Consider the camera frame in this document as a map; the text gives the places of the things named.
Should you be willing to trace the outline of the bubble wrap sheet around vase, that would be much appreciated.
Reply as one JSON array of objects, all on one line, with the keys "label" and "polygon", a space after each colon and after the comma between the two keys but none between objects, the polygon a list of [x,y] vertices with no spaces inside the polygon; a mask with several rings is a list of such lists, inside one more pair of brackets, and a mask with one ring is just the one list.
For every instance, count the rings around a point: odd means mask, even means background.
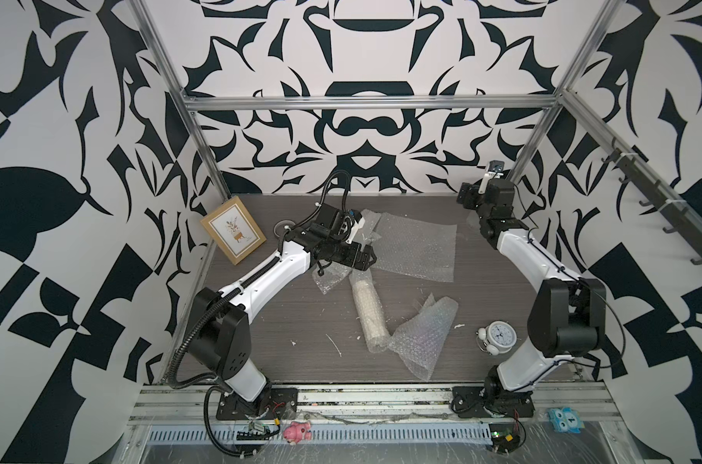
[{"label": "bubble wrap sheet around vase", "polygon": [[455,280],[457,226],[383,213],[374,231],[374,268],[422,280]]}]

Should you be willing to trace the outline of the iridescent bubble wrap bundle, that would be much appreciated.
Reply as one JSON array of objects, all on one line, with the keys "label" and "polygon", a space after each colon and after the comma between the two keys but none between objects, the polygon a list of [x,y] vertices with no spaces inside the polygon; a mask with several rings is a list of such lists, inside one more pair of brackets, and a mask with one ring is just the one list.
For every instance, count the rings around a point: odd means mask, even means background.
[{"label": "iridescent bubble wrap bundle", "polygon": [[419,380],[428,382],[457,316],[459,304],[452,298],[438,300],[430,294],[418,314],[401,324],[392,335],[389,349]]}]

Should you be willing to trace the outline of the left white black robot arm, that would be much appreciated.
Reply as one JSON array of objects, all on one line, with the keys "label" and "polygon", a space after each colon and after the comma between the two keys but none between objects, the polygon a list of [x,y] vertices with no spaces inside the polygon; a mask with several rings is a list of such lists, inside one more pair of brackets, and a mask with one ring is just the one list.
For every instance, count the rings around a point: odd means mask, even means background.
[{"label": "left white black robot arm", "polygon": [[250,325],[285,286],[308,271],[322,275],[332,264],[368,270],[376,262],[373,247],[363,242],[368,225],[359,210],[319,204],[308,220],[286,225],[276,251],[248,274],[219,290],[200,290],[167,384],[177,390],[214,381],[261,407],[270,381],[250,358]]}]

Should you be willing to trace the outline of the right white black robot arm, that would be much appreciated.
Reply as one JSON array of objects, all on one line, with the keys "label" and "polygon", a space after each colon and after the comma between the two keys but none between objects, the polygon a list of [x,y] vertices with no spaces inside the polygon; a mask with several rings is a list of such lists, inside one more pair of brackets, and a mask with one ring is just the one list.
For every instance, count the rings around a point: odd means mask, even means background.
[{"label": "right white black robot arm", "polygon": [[606,289],[581,278],[540,245],[513,214],[516,187],[488,174],[461,185],[457,203],[477,214],[482,237],[507,257],[536,290],[527,336],[515,353],[490,369],[482,397],[527,396],[557,367],[600,348],[605,338]]}]

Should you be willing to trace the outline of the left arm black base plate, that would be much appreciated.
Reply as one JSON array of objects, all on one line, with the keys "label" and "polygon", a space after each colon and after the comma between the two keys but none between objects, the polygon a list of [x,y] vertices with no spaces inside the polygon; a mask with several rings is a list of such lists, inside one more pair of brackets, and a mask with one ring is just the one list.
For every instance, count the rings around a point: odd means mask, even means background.
[{"label": "left arm black base plate", "polygon": [[266,388],[259,396],[248,401],[238,394],[222,394],[217,410],[218,421],[282,419],[296,410],[299,391],[295,388]]}]

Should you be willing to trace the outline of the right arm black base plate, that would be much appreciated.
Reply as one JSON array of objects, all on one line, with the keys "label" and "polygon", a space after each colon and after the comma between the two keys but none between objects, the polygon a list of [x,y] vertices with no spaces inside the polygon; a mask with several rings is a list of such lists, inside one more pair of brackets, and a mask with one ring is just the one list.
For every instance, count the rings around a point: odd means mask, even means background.
[{"label": "right arm black base plate", "polygon": [[486,394],[484,387],[454,387],[451,411],[461,419],[532,418],[535,415],[532,392]]}]

